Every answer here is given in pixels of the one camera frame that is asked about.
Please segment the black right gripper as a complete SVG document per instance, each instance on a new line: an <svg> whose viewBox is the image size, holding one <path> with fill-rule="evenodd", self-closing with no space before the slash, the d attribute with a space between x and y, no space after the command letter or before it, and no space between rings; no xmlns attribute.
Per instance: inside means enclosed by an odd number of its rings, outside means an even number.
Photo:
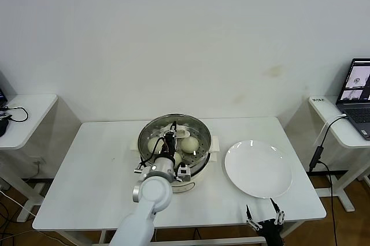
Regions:
<svg viewBox="0 0 370 246"><path fill-rule="evenodd" d="M256 223L252 219L249 206L246 205L246 223L252 229L257 230L257 234L265 239L267 246L284 246L285 243L280 233L283 230L285 213L272 198L270 198L270 201L276 212L275 219Z"/></svg>

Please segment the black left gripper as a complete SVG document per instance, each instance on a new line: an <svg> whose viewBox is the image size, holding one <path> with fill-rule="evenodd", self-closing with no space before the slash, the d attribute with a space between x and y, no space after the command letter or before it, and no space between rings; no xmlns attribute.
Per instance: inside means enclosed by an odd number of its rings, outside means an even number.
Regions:
<svg viewBox="0 0 370 246"><path fill-rule="evenodd" d="M165 127L164 130L164 144L162 153L166 156L174 157L176 152L176 136L177 136L177 122L173 121Z"/></svg>

